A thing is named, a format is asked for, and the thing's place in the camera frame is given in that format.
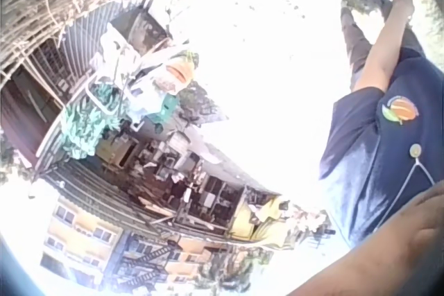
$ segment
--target gray pants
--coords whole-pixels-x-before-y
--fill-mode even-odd
[[[384,16],[384,21],[386,21],[389,17],[391,7],[392,3],[390,1],[385,0],[383,2],[381,11]],[[350,89],[352,89],[362,74],[362,69],[366,63],[368,53],[372,48],[372,44],[370,44],[370,42],[364,36],[362,30],[356,25],[352,13],[349,10],[343,9],[341,14],[341,24],[348,59],[352,69],[352,78],[350,82]],[[419,54],[424,55],[424,51],[420,42],[418,41],[418,38],[408,26],[405,28],[401,46],[403,48],[413,49],[419,52]]]

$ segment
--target shirt logo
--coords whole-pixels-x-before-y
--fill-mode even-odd
[[[403,96],[395,96],[390,99],[387,106],[382,105],[382,115],[388,121],[402,125],[403,121],[412,121],[419,116],[416,106]]]

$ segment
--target wire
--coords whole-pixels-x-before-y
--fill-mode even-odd
[[[391,212],[391,210],[393,209],[393,206],[395,206],[396,202],[398,201],[398,199],[400,198],[402,192],[404,192],[405,190],[405,186],[409,183],[409,180],[411,178],[411,176],[413,175],[413,172],[415,171],[416,167],[420,167],[422,169],[422,171],[424,171],[425,175],[427,176],[427,178],[429,179],[430,183],[432,183],[432,186],[435,184],[435,181],[433,179],[433,177],[430,175],[429,171],[424,167],[424,165],[419,161],[418,158],[415,158],[415,164],[411,167],[409,175],[407,176],[404,184],[401,186],[400,191],[398,192],[398,194],[396,195],[394,201],[392,202],[392,204],[390,205],[390,207],[387,209],[386,213],[384,214],[384,216],[382,217],[382,219],[380,220],[380,222],[377,224],[375,230],[377,228],[379,228],[381,226],[382,223],[385,222],[388,214]]]

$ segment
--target building facade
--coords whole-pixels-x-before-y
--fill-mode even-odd
[[[60,196],[44,240],[41,265],[79,284],[97,288],[122,228]]]

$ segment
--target skin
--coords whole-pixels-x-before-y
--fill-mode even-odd
[[[444,181],[417,195],[364,243],[290,296],[395,295],[444,235]]]
[[[353,88],[354,92],[366,87],[387,91],[398,64],[405,26],[414,10],[413,0],[393,0],[393,8],[368,54],[362,75]]]

